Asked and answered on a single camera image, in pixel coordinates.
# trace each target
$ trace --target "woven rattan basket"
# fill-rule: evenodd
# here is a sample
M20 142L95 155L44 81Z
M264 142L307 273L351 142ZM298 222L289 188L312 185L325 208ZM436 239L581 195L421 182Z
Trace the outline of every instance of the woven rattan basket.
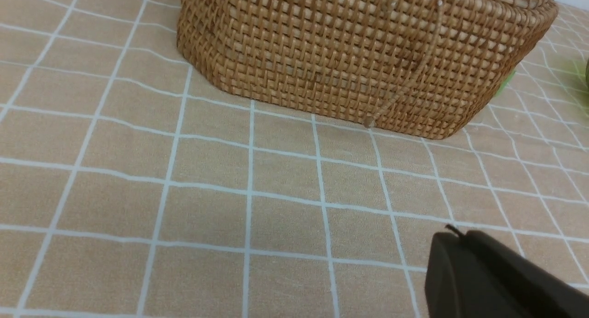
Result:
M442 139L557 14L554 0L182 0L177 46L225 92Z

